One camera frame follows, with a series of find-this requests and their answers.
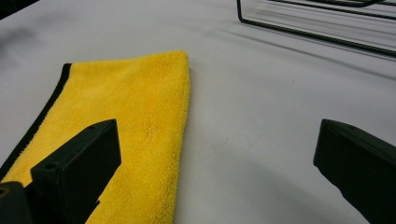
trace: black towel border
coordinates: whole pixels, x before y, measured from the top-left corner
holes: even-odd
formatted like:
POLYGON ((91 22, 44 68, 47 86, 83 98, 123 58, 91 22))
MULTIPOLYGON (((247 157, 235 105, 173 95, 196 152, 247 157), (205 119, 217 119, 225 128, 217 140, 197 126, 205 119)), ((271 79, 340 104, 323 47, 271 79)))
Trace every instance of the black towel border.
POLYGON ((35 136, 35 133, 37 133, 38 128, 40 127, 41 123, 44 121, 44 119, 47 116, 48 112, 50 111, 52 106, 55 104, 55 101, 58 99, 59 95, 62 93, 62 91, 64 89, 64 84, 69 79, 71 66, 72 66, 71 63, 64 64, 64 67, 62 69, 61 78, 59 79, 59 82, 56 85, 55 90, 53 91, 51 97, 47 101, 47 103, 44 106, 43 110, 41 110, 40 114, 35 119, 35 122, 32 124, 32 126, 29 128, 29 130, 23 136, 21 141, 15 146, 14 150, 12 150, 11 154, 9 154, 8 158, 6 159, 6 161, 1 166, 1 168, 0 168, 0 180, 2 180, 6 176, 6 174, 9 171, 9 169, 14 164, 15 160, 26 149, 26 147, 29 145, 30 141, 32 141, 32 139, 35 136))

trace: white surface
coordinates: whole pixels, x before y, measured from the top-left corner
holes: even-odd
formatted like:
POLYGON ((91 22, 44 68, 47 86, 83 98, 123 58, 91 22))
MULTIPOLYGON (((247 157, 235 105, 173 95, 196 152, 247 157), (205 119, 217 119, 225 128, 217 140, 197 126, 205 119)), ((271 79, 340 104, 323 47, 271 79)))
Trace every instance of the white surface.
POLYGON ((0 163, 64 63, 173 49, 191 69, 176 223, 367 223, 312 160, 322 119, 396 145, 396 63, 246 26, 235 1, 41 0, 0 21, 0 163))

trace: black object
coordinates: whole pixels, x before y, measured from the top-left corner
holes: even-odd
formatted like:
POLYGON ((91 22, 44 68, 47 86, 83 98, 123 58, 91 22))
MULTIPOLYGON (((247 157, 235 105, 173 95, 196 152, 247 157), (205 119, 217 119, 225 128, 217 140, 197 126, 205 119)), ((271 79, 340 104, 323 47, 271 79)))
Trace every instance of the black object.
MULTIPOLYGON (((396 17, 392 17, 392 16, 352 11, 352 10, 342 9, 339 7, 324 7, 324 6, 319 6, 319 5, 291 2, 291 1, 286 1, 286 0, 268 0, 268 1, 303 6, 303 7, 314 7, 314 8, 320 8, 320 9, 327 9, 327 10, 331 10, 331 11, 345 12, 345 13, 351 13, 351 14, 357 14, 357 15, 362 15, 362 16, 369 16, 369 17, 375 17, 375 18, 396 21, 396 17)), ((387 5, 390 7, 396 6, 394 3, 385 3, 385 2, 383 2, 383 0, 371 0, 371 1, 309 0, 309 1, 321 3, 324 5, 336 5, 336 6, 342 6, 342 7, 368 7, 372 4, 387 5)), ((284 26, 273 25, 273 24, 266 23, 266 22, 252 21, 252 20, 245 19, 242 16, 241 0, 236 0, 236 4, 237 4, 238 19, 242 23, 259 26, 261 28, 275 30, 275 31, 279 31, 279 32, 283 32, 283 33, 287 33, 287 34, 291 34, 291 35, 299 35, 299 36, 303 36, 303 37, 307 37, 307 38, 311 38, 311 39, 315 39, 315 40, 319 40, 319 41, 325 41, 325 42, 332 43, 335 45, 358 49, 358 50, 363 50, 366 52, 371 52, 371 53, 375 53, 378 55, 387 56, 390 58, 396 58, 396 51, 394 51, 394 50, 382 49, 382 48, 378 48, 378 47, 374 47, 374 46, 370 46, 370 45, 365 45, 365 44, 356 43, 353 41, 348 41, 345 39, 339 39, 339 38, 334 38, 334 37, 330 37, 330 36, 326 36, 326 35, 319 35, 319 34, 309 33, 306 31, 290 29, 290 28, 287 28, 284 26)))
POLYGON ((38 0, 0 0, 0 20, 35 2, 38 0))
POLYGON ((314 164, 370 223, 396 223, 396 147, 324 119, 314 164))
POLYGON ((33 167, 25 189, 0 184, 0 223, 85 223, 120 163, 117 122, 96 123, 33 167))

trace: yellow towel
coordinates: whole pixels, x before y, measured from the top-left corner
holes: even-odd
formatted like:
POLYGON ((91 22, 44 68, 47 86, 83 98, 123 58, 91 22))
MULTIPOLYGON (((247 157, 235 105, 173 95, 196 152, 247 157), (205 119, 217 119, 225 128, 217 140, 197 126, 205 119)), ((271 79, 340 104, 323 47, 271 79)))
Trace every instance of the yellow towel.
POLYGON ((2 182, 26 186, 30 169, 53 150, 91 124, 116 119, 122 164, 87 223, 171 223, 189 97, 183 51, 73 63, 61 94, 2 182))

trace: metal rack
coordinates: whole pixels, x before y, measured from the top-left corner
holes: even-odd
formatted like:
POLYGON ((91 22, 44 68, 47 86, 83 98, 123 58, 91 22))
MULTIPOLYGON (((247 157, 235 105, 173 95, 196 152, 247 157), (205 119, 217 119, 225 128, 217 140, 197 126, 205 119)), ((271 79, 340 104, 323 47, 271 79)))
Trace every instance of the metal rack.
MULTIPOLYGON (((396 17, 393 17, 391 15, 370 13, 361 10, 352 10, 352 8, 356 8, 356 9, 366 8, 372 5, 380 5, 383 7, 396 7, 396 3, 385 2, 385 0, 346 0, 346 1, 345 0, 263 0, 263 1, 280 3, 282 4, 282 6, 285 7, 298 6, 306 9, 318 8, 320 9, 320 11, 323 11, 323 13, 326 13, 326 11, 329 12, 335 11, 337 13, 347 13, 347 14, 359 15, 368 18, 377 18, 378 20, 384 20, 384 21, 396 21, 396 17)), ((258 26, 265 29, 275 30, 291 35, 298 35, 310 39, 325 41, 338 46, 358 49, 382 56, 387 56, 390 58, 396 58, 396 51, 392 49, 380 48, 376 46, 354 42, 343 38, 323 35, 320 33, 311 33, 300 29, 289 28, 284 25, 269 23, 266 21, 254 21, 254 20, 246 19, 242 16, 241 0, 236 0, 236 3, 238 10, 238 18, 242 23, 258 26)))

